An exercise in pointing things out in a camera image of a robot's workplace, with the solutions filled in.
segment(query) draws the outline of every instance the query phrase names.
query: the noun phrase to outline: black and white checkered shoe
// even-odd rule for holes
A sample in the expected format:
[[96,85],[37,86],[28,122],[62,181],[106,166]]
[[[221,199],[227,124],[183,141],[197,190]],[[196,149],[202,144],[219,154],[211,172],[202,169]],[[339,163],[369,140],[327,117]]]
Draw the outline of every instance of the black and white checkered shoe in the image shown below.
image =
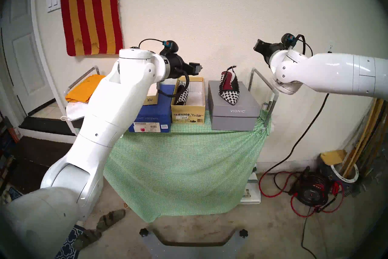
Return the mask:
[[219,95],[231,105],[235,105],[240,97],[239,82],[233,69],[235,67],[231,66],[225,72],[221,73],[220,87],[218,90]]
[[[177,88],[177,93],[181,91],[186,85],[185,81],[179,80],[178,88]],[[175,100],[175,105],[186,105],[187,101],[187,96],[189,95],[189,89],[184,91],[178,99]]]

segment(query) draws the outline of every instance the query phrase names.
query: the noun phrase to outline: red shoe insole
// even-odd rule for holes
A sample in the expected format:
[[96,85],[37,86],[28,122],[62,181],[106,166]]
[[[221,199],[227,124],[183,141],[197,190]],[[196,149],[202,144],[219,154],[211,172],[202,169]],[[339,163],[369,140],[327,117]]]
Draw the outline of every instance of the red shoe insole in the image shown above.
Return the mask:
[[232,85],[231,85],[232,73],[224,71],[221,74],[225,74],[225,73],[227,73],[227,75],[226,75],[226,79],[224,81],[224,85],[222,86],[222,89],[223,90],[233,90]]

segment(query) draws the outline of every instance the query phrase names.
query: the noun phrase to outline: price label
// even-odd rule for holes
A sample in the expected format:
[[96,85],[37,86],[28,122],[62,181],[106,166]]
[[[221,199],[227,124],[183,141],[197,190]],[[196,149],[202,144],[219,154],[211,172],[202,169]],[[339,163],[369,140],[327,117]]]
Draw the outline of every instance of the price label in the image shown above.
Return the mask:
[[134,122],[135,132],[160,132],[159,122]]

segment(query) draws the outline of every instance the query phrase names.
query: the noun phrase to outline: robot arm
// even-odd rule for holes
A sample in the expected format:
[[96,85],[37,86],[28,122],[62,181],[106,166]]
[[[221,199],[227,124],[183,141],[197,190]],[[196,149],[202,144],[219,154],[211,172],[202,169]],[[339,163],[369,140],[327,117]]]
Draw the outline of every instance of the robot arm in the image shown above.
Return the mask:
[[302,84],[317,92],[360,95],[388,99],[388,60],[352,54],[324,53],[310,58],[290,45],[281,50],[258,41],[255,50],[262,53],[273,72],[273,84],[292,95]]
[[[103,170],[115,142],[135,121],[151,84],[198,75],[199,64],[186,64],[173,41],[160,55],[138,47],[122,49],[88,104],[82,128],[69,152],[46,172],[41,189],[0,208],[0,223],[15,234],[32,257],[54,258],[74,224],[86,220],[97,202]],[[0,242],[0,254],[13,247]]]

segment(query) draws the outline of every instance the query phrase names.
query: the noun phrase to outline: blue shoe box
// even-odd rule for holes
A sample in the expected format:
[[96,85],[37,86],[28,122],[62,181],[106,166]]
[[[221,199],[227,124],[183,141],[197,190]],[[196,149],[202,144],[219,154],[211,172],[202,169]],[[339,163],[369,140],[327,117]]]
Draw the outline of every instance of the blue shoe box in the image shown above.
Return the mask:
[[[166,94],[173,94],[175,85],[160,85]],[[143,105],[130,132],[169,132],[171,127],[171,98],[159,94],[157,104]]]

